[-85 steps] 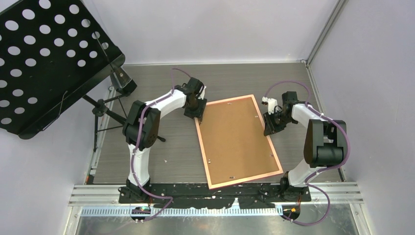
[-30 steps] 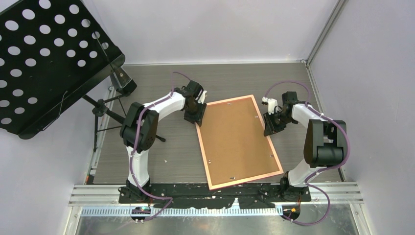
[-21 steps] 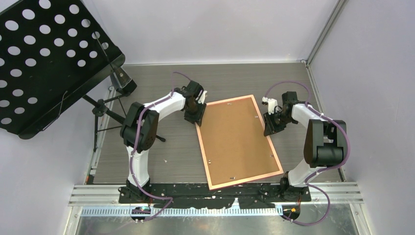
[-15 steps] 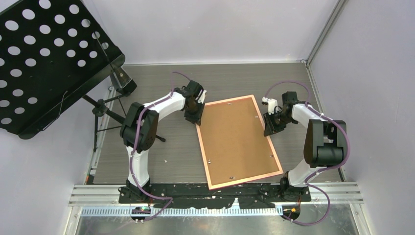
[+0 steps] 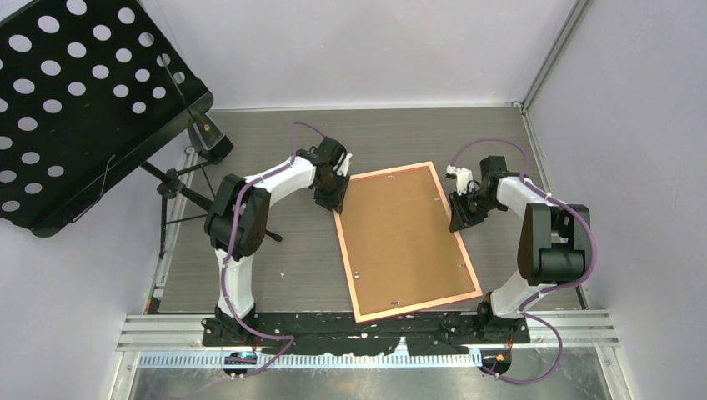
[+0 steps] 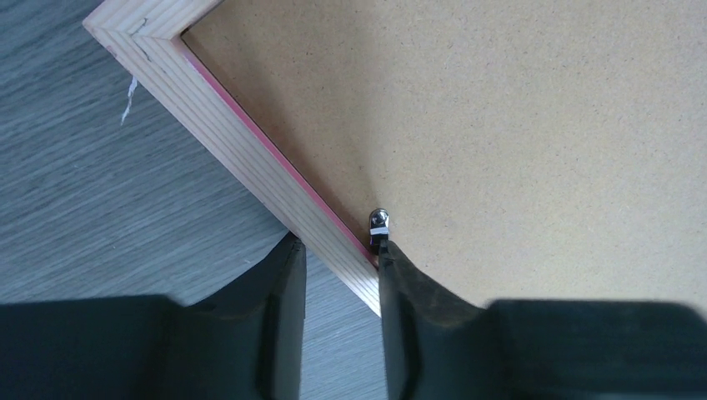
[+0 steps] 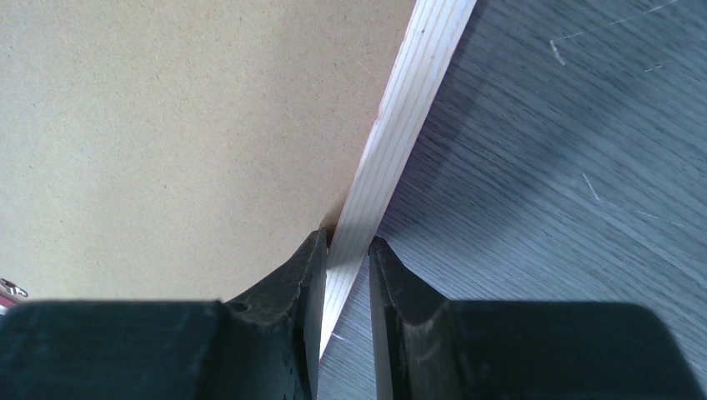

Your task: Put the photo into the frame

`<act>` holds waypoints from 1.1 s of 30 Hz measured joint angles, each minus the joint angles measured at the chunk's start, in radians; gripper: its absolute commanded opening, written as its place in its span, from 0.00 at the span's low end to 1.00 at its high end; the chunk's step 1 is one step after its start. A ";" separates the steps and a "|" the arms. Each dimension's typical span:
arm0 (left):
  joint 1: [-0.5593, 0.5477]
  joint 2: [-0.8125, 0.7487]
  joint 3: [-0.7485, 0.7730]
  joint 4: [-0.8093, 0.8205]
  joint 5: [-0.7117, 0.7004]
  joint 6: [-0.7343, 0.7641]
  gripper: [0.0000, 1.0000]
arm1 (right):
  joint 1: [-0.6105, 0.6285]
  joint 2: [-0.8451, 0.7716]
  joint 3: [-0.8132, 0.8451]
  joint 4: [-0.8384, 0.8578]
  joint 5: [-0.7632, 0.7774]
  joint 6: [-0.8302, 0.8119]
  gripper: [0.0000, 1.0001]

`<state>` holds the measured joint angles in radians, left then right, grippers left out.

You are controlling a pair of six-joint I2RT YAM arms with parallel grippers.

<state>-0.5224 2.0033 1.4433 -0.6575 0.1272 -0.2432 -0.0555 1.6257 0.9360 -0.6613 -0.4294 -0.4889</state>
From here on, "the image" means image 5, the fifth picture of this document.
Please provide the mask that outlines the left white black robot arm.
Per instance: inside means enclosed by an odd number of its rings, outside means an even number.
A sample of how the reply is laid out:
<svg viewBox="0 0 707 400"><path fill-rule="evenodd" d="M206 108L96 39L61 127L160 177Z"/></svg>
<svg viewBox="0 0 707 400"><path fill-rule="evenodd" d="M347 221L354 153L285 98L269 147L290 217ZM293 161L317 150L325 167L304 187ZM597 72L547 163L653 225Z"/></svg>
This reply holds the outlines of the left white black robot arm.
<svg viewBox="0 0 707 400"><path fill-rule="evenodd" d="M219 264L218 302L203 324L208 333L237 345L254 338L253 260L267 235L270 208L307 188L317 205L341 213L351 158L343 144L324 137L263 172L224 178L204 224Z"/></svg>

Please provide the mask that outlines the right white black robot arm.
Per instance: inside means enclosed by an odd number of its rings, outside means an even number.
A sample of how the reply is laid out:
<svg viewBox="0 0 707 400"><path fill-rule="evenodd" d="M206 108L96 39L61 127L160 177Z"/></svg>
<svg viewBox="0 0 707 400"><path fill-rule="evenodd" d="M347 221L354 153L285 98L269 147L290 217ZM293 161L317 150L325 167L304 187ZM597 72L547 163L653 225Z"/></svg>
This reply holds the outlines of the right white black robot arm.
<svg viewBox="0 0 707 400"><path fill-rule="evenodd" d="M547 290L576 282L588 271L589 209L551 200L529 178L510 172L502 156L488 156L479 166L480 182L467 168L446 168L446 177L455 182L448 195L450 232L480 224L493 210L512 211L522 219L517 270L504 285L484 295L472 327L477 338L497 342L522 328L522 313Z"/></svg>

